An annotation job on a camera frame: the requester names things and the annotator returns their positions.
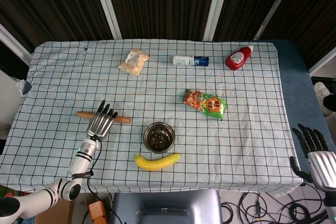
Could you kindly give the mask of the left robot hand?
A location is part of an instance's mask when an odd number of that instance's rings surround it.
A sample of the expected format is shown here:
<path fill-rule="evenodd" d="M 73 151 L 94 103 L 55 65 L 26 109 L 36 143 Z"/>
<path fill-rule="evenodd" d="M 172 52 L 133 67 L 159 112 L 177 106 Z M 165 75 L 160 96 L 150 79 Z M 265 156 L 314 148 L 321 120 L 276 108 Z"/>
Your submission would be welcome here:
<path fill-rule="evenodd" d="M 100 140 L 104 140 L 115 121 L 118 112 L 114 112 L 113 109 L 110 109 L 110 104 L 105 105 L 106 101 L 103 100 L 94 115 L 90 120 L 90 123 L 87 127 L 86 134 L 90 139 L 95 139 L 97 137 Z"/>

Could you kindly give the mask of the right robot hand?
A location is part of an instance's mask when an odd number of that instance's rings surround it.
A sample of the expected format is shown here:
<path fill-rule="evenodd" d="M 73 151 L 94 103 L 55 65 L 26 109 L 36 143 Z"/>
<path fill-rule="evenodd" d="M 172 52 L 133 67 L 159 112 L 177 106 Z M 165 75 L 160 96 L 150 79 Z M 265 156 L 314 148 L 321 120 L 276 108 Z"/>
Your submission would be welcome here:
<path fill-rule="evenodd" d="M 297 136 L 310 172 L 300 170 L 296 158 L 290 157 L 292 171 L 300 178 L 313 183 L 320 191 L 335 191 L 335 152 L 329 149 L 322 133 L 316 129 L 298 124 L 292 131 Z"/>

